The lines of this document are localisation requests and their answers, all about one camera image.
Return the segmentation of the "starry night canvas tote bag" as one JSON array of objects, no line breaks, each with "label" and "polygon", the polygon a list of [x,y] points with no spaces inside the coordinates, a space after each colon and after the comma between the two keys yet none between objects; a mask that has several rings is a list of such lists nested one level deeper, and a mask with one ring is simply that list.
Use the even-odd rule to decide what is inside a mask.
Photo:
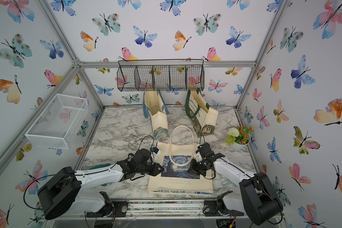
[{"label": "starry night canvas tote bag", "polygon": [[[179,129],[190,132],[190,144],[177,145],[172,142],[174,133]],[[159,152],[155,162],[164,168],[164,171],[149,178],[150,194],[211,195],[213,193],[211,171],[207,171],[204,175],[188,172],[192,162],[196,161],[197,151],[197,143],[189,127],[179,125],[174,128],[168,142],[158,142],[156,148]]]}]

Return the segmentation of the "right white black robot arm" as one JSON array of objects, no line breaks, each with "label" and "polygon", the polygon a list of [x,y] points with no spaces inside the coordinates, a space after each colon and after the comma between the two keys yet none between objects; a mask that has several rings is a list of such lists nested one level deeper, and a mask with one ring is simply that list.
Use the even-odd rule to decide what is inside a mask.
[{"label": "right white black robot arm", "polygon": [[245,171],[225,155],[214,153],[209,143],[204,143],[197,147],[188,172],[205,178],[207,171],[239,185],[244,212],[255,225],[269,222],[276,215],[281,216],[282,222],[283,205],[266,174]]}]

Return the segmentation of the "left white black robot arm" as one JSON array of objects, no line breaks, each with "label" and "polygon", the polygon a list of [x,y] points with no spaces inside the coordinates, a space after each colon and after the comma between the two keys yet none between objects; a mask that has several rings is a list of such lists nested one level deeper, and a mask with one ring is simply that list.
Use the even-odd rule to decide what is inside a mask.
[{"label": "left white black robot arm", "polygon": [[113,165],[85,171],[75,171],[65,167],[58,173],[49,175],[37,192],[46,220],[57,219],[69,213],[85,213],[90,218],[114,216],[116,207],[106,192],[91,193],[97,186],[136,180],[146,175],[157,176],[164,168],[155,162],[161,151],[153,147],[140,149],[129,154],[125,160]]}]

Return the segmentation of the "blue handled canvas tote bag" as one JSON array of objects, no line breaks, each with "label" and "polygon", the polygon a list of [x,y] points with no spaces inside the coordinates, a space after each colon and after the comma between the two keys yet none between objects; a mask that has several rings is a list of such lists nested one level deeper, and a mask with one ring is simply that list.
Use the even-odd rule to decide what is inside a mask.
[{"label": "blue handled canvas tote bag", "polygon": [[161,92],[145,91],[143,94],[143,114],[151,119],[152,133],[155,140],[163,141],[169,138],[167,115],[169,111]]}]

